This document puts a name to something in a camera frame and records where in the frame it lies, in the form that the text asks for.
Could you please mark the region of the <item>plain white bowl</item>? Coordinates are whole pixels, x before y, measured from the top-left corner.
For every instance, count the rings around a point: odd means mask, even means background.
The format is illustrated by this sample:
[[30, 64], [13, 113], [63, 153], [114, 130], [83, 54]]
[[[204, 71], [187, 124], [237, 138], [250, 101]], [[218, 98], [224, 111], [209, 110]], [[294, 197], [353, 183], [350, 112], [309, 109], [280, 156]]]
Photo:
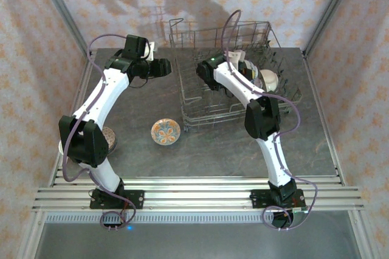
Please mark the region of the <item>plain white bowl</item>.
[[266, 92], [275, 92], [278, 84], [279, 84], [279, 79], [278, 75], [268, 69], [262, 69], [259, 71], [259, 78], [262, 83], [262, 89]]

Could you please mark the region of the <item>aluminium mounting rail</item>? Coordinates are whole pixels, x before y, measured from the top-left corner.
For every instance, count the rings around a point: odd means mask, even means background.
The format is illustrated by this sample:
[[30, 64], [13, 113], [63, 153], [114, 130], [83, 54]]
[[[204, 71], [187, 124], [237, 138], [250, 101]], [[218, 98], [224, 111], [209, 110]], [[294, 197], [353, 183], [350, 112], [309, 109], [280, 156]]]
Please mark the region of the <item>aluminium mounting rail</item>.
[[[307, 204], [315, 211], [362, 210], [364, 203], [357, 187], [344, 186], [338, 176], [313, 176], [314, 188], [299, 183]], [[252, 209], [251, 190], [269, 187], [265, 178], [183, 177], [124, 179], [128, 190], [143, 190], [143, 211], [155, 212], [248, 212]], [[46, 211], [88, 210], [94, 188], [86, 178], [67, 183], [56, 177], [53, 186], [39, 188], [33, 208]]]

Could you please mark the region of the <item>grey metal panel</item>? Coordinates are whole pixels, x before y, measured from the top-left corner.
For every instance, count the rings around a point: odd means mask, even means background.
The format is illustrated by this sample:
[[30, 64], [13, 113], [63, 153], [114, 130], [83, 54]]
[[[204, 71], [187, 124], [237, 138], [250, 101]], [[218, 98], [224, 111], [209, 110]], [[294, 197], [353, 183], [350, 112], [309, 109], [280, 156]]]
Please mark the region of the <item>grey metal panel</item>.
[[34, 259], [361, 259], [347, 224], [311, 218], [290, 232], [262, 224], [44, 226]]

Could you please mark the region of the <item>orange floral pattern bowl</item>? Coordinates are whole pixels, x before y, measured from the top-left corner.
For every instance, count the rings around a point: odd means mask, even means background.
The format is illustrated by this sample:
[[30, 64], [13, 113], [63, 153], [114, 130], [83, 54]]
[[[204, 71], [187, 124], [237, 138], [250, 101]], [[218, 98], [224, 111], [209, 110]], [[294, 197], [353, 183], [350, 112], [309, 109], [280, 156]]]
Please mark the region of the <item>orange floral pattern bowl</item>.
[[181, 135], [179, 124], [172, 119], [160, 119], [151, 128], [151, 137], [155, 143], [163, 146], [172, 145]]

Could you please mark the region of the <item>brown lattice pattern bowl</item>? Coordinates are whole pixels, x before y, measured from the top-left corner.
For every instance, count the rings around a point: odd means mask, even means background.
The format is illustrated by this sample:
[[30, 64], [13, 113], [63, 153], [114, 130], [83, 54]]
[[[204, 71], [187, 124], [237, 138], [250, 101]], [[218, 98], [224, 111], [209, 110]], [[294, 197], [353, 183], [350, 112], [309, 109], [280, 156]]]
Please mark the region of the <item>brown lattice pattern bowl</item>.
[[108, 143], [108, 149], [110, 147], [113, 147], [113, 146], [116, 146], [117, 145], [117, 137], [116, 137], [116, 134], [115, 132], [107, 127], [107, 126], [104, 126], [103, 129], [102, 129], [102, 133]]

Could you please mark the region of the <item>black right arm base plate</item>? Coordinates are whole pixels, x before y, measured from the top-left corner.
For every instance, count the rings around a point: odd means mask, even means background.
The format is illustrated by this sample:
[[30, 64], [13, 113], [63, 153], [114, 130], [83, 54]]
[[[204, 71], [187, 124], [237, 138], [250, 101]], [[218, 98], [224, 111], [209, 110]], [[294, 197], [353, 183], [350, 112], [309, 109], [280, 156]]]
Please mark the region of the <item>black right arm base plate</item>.
[[278, 206], [285, 209], [307, 209], [303, 190], [297, 189], [288, 198], [281, 199], [275, 190], [252, 190], [249, 196], [253, 209], [264, 209], [269, 206]]

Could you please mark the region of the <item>grey wire dish rack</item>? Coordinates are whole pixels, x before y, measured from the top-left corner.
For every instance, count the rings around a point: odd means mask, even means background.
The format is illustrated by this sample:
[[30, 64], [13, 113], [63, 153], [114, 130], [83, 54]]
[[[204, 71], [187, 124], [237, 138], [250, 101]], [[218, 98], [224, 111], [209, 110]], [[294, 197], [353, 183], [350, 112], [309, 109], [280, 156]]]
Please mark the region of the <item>grey wire dish rack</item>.
[[258, 69], [269, 69], [278, 75], [275, 91], [294, 104], [302, 94], [288, 72], [284, 49], [280, 47], [271, 24], [267, 21], [242, 21], [234, 29], [228, 26], [200, 29], [196, 22], [182, 18], [169, 20], [170, 44], [174, 53], [174, 70], [179, 85], [184, 129], [210, 126], [244, 118], [245, 109], [231, 92], [212, 91], [196, 74], [197, 64], [222, 52], [243, 50], [246, 59]]

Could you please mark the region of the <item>aluminium frame post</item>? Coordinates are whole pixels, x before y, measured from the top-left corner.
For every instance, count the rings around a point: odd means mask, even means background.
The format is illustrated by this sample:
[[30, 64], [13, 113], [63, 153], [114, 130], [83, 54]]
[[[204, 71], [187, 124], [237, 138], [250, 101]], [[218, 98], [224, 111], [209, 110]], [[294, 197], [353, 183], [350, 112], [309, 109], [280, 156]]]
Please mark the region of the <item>aluminium frame post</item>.
[[326, 27], [330, 23], [332, 17], [335, 15], [336, 10], [338, 9], [342, 0], [330, 0], [324, 12], [322, 13], [315, 29], [309, 41], [307, 42], [305, 48], [302, 50], [303, 57], [307, 59], [313, 52], [314, 48], [318, 44], [320, 38], [325, 32]]
[[54, 4], [60, 16], [62, 17], [71, 35], [73, 36], [77, 46], [80, 48], [80, 50], [85, 56], [89, 55], [88, 45], [84, 40], [84, 37], [82, 36], [78, 26], [76, 25], [65, 1], [64, 0], [51, 0], [51, 1]]

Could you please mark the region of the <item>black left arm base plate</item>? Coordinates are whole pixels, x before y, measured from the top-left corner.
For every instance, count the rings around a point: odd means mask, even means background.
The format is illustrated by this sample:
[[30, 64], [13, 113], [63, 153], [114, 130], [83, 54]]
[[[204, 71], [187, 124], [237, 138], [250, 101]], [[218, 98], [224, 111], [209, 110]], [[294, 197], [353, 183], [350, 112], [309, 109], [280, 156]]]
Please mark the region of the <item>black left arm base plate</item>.
[[[145, 199], [143, 190], [124, 190], [121, 193], [116, 193], [116, 195], [130, 200], [136, 209], [143, 209], [143, 201]], [[98, 189], [92, 191], [89, 204], [90, 209], [122, 209], [124, 206], [125, 202], [122, 199], [113, 197]]]

